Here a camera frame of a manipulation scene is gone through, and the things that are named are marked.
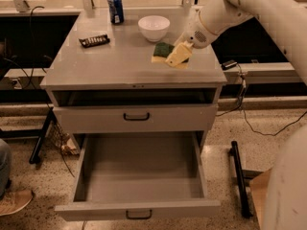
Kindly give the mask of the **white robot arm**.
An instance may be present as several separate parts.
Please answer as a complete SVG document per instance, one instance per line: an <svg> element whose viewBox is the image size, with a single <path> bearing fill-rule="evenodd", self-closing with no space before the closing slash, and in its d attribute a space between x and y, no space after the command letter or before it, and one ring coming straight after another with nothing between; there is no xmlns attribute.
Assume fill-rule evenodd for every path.
<svg viewBox="0 0 307 230"><path fill-rule="evenodd" d="M196 12L166 62L176 67L227 29L255 17L307 83L307 9L294 0L210 0ZM307 126L282 146L271 171L262 230L307 230Z"/></svg>

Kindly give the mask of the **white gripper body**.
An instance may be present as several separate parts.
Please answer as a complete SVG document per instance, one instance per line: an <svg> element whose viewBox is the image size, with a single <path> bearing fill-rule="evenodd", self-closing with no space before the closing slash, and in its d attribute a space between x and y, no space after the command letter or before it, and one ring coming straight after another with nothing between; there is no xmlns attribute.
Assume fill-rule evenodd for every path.
<svg viewBox="0 0 307 230"><path fill-rule="evenodd" d="M194 48L202 49L206 48L213 39L211 34L203 25L201 21L201 11L194 11L189 16L189 21L186 24L183 33L176 40L175 45L179 43L187 42Z"/></svg>

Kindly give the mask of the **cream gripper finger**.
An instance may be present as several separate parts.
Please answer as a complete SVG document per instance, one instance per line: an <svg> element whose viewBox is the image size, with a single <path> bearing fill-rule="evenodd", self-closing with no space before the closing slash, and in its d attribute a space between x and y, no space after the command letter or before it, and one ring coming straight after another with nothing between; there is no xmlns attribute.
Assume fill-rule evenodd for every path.
<svg viewBox="0 0 307 230"><path fill-rule="evenodd" d="M167 56L165 62L167 65L173 68L186 68L188 64L186 60L192 56L193 44L187 41L180 42Z"/></svg>

